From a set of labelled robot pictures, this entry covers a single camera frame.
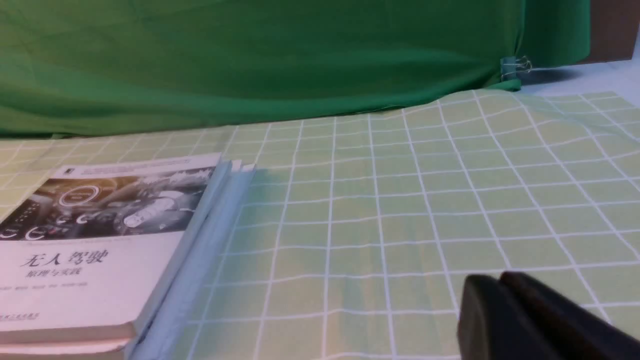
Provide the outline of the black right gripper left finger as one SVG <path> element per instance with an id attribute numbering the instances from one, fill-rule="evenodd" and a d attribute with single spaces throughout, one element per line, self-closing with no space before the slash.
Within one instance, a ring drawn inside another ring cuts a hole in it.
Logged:
<path id="1" fill-rule="evenodd" d="M 551 347 L 496 278 L 469 275 L 462 287 L 457 342 L 462 360 L 550 360 Z"/>

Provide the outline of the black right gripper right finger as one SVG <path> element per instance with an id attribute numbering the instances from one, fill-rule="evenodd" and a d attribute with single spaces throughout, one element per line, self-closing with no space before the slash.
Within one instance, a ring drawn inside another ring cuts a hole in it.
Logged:
<path id="1" fill-rule="evenodd" d="M 506 271 L 500 282 L 565 360 L 638 360 L 640 343 L 524 272 Z"/>

